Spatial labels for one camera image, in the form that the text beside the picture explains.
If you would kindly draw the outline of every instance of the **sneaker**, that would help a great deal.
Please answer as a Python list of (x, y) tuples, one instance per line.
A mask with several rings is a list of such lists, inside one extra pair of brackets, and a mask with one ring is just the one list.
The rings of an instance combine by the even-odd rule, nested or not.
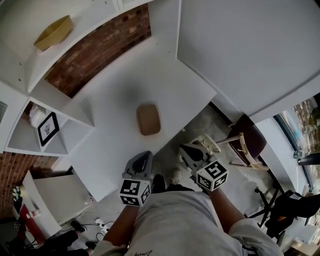
[(97, 243), (96, 242), (86, 242), (85, 245), (89, 248), (89, 249), (92, 249), (94, 250), (97, 246)]
[(169, 177), (169, 184), (178, 185), (181, 181), (182, 173), (180, 170), (175, 169)]
[(70, 225), (74, 227), (74, 230), (78, 230), (79, 232), (85, 232), (85, 228), (76, 220), (71, 221)]

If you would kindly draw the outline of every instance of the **wooden chair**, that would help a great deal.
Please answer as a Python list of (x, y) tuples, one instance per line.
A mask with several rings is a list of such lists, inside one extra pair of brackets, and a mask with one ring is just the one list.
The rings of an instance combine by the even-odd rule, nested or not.
[(261, 171), (268, 171), (269, 167), (258, 161), (258, 156), (265, 148), (267, 141), (260, 130), (247, 115), (243, 115), (236, 123), (232, 124), (232, 130), (224, 140), (216, 144), (229, 143), (244, 164), (232, 163), (230, 165), (247, 167)]

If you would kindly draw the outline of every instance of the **exposed brick wall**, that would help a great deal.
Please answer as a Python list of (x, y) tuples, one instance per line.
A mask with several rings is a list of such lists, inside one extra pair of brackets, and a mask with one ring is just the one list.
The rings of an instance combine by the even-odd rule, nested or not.
[[(70, 48), (45, 79), (71, 98), (116, 58), (151, 36), (148, 5), (138, 6), (101, 25)], [(31, 104), (22, 118), (27, 119)], [(12, 217), (12, 189), (27, 171), (46, 174), (57, 157), (4, 152), (0, 154), (0, 220)]]
[(33, 166), (32, 172), (49, 170), (57, 160), (54, 156), (16, 154), (4, 152), (0, 154), (0, 220), (13, 216), (13, 188), (21, 185), (27, 171)]
[(150, 36), (148, 5), (144, 4), (81, 39), (52, 66), (46, 80), (72, 98), (107, 65)]

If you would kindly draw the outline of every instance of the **floor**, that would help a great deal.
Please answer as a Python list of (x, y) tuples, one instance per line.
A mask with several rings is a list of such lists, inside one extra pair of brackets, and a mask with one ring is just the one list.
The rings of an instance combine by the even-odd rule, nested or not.
[[(180, 131), (172, 140), (168, 142), (155, 156), (155, 172), (161, 172), (165, 177), (177, 166), (177, 152), (181, 144), (188, 143), (195, 137), (207, 133), (215, 141), (225, 139), (230, 131), (224, 120), (209, 105), (206, 106), (186, 127)], [(220, 158), (229, 167), (229, 177), (225, 184), (221, 186), (223, 192), (229, 200), (243, 213), (251, 215), (261, 209), (262, 202), (258, 194), (254, 192), (259, 187), (263, 193), (268, 193), (272, 188), (273, 181), (266, 171), (242, 168), (228, 165), (235, 159), (235, 154), (227, 145), (221, 146), (222, 152), (216, 157)], [(185, 187), (200, 190), (199, 187), (191, 181), (190, 173), (182, 170), (181, 184)], [(121, 213), (124, 205), (119, 200), (118, 192), (106, 196), (100, 202), (90, 206), (94, 215), (103, 222), (115, 221)], [(90, 211), (85, 211), (78, 218), (81, 224), (95, 224), (95, 217)], [(98, 226), (87, 225), (87, 231), (83, 233), (80, 239), (73, 243), (72, 248), (86, 248), (85, 242), (101, 240), (103, 236), (98, 234), (101, 229)], [(62, 230), (68, 230), (69, 225), (62, 227)]]

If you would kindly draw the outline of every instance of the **gray shirt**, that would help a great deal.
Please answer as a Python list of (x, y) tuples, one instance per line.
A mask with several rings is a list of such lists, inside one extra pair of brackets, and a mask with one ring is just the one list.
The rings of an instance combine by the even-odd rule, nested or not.
[(221, 227), (210, 198), (202, 192), (151, 194), (139, 210), (131, 244), (100, 241), (93, 256), (280, 256), (280, 248), (253, 219)]

